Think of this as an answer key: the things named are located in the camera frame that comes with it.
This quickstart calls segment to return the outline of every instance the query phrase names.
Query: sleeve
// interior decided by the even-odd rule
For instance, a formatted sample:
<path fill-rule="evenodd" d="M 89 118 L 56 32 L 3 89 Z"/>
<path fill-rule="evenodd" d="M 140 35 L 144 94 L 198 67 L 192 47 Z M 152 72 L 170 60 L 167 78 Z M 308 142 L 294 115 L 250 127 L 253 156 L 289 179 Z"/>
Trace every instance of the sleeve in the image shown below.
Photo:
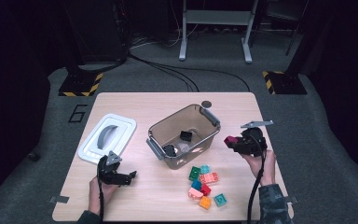
<path fill-rule="evenodd" d="M 293 224 L 287 203 L 277 184 L 258 189 L 260 199 L 260 222 L 263 224 Z"/>
<path fill-rule="evenodd" d="M 100 216 L 85 210 L 76 224 L 99 224 L 101 223 Z"/>

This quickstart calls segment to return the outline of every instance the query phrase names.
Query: table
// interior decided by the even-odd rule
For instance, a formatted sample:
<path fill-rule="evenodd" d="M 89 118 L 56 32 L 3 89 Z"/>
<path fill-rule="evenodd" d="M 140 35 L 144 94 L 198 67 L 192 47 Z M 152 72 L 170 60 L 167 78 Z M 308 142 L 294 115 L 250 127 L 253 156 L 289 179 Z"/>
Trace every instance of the table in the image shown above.
<path fill-rule="evenodd" d="M 191 104 L 210 101 L 211 112 L 220 120 L 221 130 L 204 153 L 178 170 L 171 170 L 159 161 L 146 143 L 148 129 L 158 121 Z M 79 145 L 85 141 L 99 120 L 108 113 L 135 119 L 136 130 L 121 155 L 118 171 L 129 174 L 137 171 L 130 186 L 118 189 L 105 207 L 105 221 L 218 221 L 245 220 L 247 204 L 255 178 L 248 163 L 224 139 L 239 136 L 241 125 L 262 120 L 255 96 L 249 92 L 106 92 L 100 93 L 90 112 Z M 261 127 L 268 148 L 272 149 L 265 127 Z M 227 204 L 209 210 L 198 206 L 187 196 L 192 166 L 208 164 L 219 174 L 212 184 L 211 196 L 223 193 Z M 96 176 L 96 164 L 74 156 L 62 187 L 61 196 L 67 203 L 57 203 L 52 214 L 56 221 L 77 220 L 88 208 L 89 182 Z M 281 172 L 276 165 L 276 181 L 283 195 L 287 194 Z M 294 215 L 289 205 L 291 217 Z M 259 219 L 258 193 L 255 195 L 252 218 Z"/>
<path fill-rule="evenodd" d="M 186 0 L 183 1 L 183 25 L 182 25 L 182 44 L 179 53 L 179 60 L 186 59 L 187 50 L 187 24 L 222 24 L 222 25 L 246 25 L 245 37 L 241 38 L 243 55 L 246 63 L 252 63 L 252 55 L 249 50 L 249 36 L 255 19 L 255 11 L 258 0 L 254 0 L 250 11 L 217 11 L 217 10 L 188 10 Z"/>

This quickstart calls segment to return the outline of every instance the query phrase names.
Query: storage bin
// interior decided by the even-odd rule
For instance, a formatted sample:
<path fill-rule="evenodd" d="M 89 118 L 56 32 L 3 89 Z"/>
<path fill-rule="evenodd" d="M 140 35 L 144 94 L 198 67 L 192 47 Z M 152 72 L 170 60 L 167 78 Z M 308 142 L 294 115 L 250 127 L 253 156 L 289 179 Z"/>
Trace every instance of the storage bin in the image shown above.
<path fill-rule="evenodd" d="M 219 131 L 220 121 L 209 109 L 189 105 L 151 126 L 146 143 L 176 170 L 208 149 Z"/>

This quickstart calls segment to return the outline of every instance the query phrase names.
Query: hand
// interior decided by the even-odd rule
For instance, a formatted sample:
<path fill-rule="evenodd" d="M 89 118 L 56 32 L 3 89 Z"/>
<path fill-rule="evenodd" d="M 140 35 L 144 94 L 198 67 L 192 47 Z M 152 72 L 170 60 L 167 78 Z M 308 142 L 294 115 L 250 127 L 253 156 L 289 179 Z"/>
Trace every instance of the hand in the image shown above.
<path fill-rule="evenodd" d="M 261 168 L 261 156 L 253 157 L 251 155 L 241 154 L 241 156 L 246 159 L 246 161 L 251 166 L 252 173 L 255 177 L 257 177 L 258 172 Z M 266 186 L 275 184 L 275 161 L 276 155 L 272 150 L 266 151 L 266 160 L 264 162 L 264 173 L 263 177 L 261 177 L 260 185 Z"/>
<path fill-rule="evenodd" d="M 119 187 L 119 185 L 107 185 L 102 183 L 103 189 L 103 203 L 107 204 L 113 196 L 113 192 Z M 101 203 L 100 203 L 100 187 L 98 186 L 98 178 L 95 176 L 89 182 L 89 211 L 96 215 L 100 215 Z"/>

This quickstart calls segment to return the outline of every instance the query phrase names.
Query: white tray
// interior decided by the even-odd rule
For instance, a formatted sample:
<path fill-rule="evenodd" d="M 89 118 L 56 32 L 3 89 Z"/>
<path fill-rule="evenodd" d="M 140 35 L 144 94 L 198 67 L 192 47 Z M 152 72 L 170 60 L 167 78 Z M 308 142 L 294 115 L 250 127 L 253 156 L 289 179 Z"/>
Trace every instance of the white tray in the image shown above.
<path fill-rule="evenodd" d="M 113 151 L 120 156 L 136 129 L 134 119 L 107 114 L 98 122 L 78 149 L 82 160 L 98 163 L 104 155 Z"/>

